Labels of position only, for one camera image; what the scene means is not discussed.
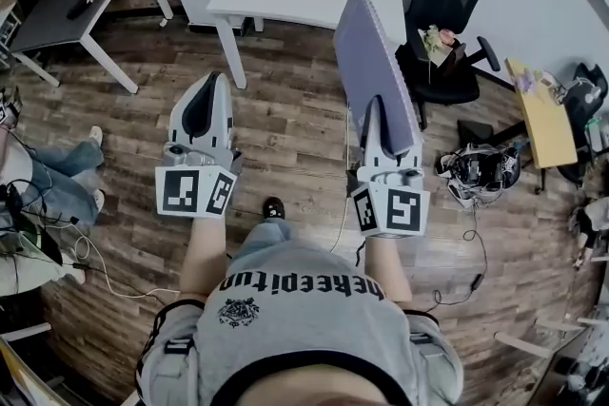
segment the gray panel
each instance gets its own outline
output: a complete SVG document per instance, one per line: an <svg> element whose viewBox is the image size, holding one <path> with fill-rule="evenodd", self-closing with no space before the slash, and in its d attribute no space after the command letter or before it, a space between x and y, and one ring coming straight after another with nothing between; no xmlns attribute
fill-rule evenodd
<svg viewBox="0 0 609 406"><path fill-rule="evenodd" d="M336 61L358 135L362 137L370 103L380 97L386 120L383 142L388 145L383 149L404 154L421 143L421 131L395 55L370 5L369 0L347 0L334 34Z"/></svg>
<svg viewBox="0 0 609 406"><path fill-rule="evenodd" d="M78 0L40 0L17 32L10 52L77 42L87 32L104 0L93 0L85 12L70 21L66 16L76 2Z"/></svg>

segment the dark gray desk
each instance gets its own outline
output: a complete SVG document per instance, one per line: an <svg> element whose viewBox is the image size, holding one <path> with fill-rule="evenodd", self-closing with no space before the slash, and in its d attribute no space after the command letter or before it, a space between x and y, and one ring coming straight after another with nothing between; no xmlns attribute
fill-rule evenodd
<svg viewBox="0 0 609 406"><path fill-rule="evenodd" d="M93 0L93 3L79 17L67 18L69 10L78 0L40 0L23 22L10 45L10 52L21 63L47 80L54 87L59 81L40 68L24 51L67 43L80 43L116 80L131 93L137 92L137 85L101 49L90 36L93 26L110 0ZM173 17L167 0L157 0L166 19Z"/></svg>

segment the black shoe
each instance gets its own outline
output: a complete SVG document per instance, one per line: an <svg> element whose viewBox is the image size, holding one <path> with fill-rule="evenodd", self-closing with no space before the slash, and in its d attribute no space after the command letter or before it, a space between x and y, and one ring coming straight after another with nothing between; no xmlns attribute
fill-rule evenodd
<svg viewBox="0 0 609 406"><path fill-rule="evenodd" d="M268 197L263 206L263 215L266 219L285 220L284 202L277 197Z"/></svg>

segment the yellow table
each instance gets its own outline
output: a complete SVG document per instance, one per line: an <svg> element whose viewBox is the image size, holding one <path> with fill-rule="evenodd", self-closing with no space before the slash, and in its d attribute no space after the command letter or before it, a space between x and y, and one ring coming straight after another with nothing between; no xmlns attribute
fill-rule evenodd
<svg viewBox="0 0 609 406"><path fill-rule="evenodd" d="M556 105L549 88L542 83L537 82L531 93L518 90L516 77L523 74L527 66L509 58L505 65L514 81L535 166L545 168L576 163L578 154L564 106Z"/></svg>

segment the blue jeans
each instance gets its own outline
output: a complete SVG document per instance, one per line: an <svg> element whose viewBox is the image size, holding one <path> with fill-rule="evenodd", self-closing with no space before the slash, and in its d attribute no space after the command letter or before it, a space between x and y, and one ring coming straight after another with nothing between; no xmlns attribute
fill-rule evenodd
<svg viewBox="0 0 609 406"><path fill-rule="evenodd" d="M95 200L86 189L71 177L86 169L94 169L104 161L100 146L93 141L82 142L71 151L55 147L30 150L32 163L31 182L44 195L48 211L61 220L76 217L85 225L97 219ZM31 184L22 195L24 205L36 202L40 206L38 190Z"/></svg>
<svg viewBox="0 0 609 406"><path fill-rule="evenodd" d="M267 249L278 243L292 239L292 225L284 219L266 219L258 223L244 241L243 245L232 258L231 264L259 250Z"/></svg>

